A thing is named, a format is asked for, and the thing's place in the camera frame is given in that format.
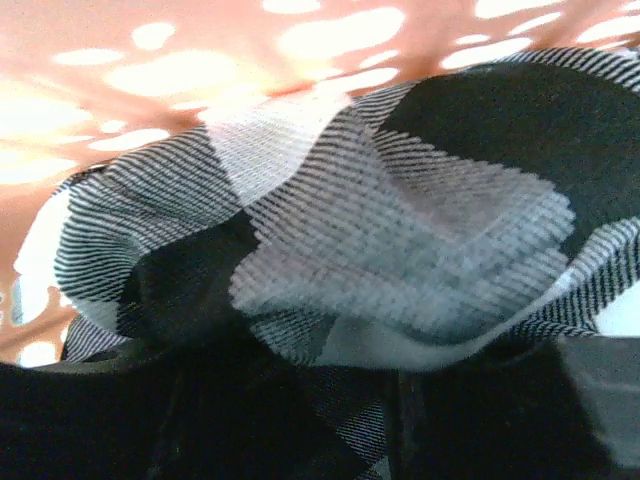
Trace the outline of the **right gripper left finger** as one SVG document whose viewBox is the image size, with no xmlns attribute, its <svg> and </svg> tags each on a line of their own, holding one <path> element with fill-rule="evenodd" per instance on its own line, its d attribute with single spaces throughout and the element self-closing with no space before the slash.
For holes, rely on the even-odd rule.
<svg viewBox="0 0 640 480">
<path fill-rule="evenodd" d="M 5 479 L 300 479 L 319 448 L 293 371 L 255 344 L 1 368 Z"/>
</svg>

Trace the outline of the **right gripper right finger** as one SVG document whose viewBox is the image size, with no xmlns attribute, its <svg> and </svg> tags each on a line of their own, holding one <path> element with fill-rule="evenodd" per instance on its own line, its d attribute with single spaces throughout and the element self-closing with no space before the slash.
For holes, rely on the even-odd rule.
<svg viewBox="0 0 640 480">
<path fill-rule="evenodd" d="M 394 379 L 398 479 L 635 479 L 639 342 L 489 349 Z"/>
</svg>

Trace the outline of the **black white checkered shirt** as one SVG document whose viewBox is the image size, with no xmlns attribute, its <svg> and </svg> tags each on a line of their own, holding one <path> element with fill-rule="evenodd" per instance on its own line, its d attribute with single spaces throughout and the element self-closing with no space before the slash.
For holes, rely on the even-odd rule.
<svg viewBox="0 0 640 480">
<path fill-rule="evenodd" d="M 61 183 L 14 268 L 75 309 L 53 365 L 255 344 L 319 423 L 300 479 L 398 479 L 396 375 L 639 342 L 639 56 L 228 114 Z"/>
</svg>

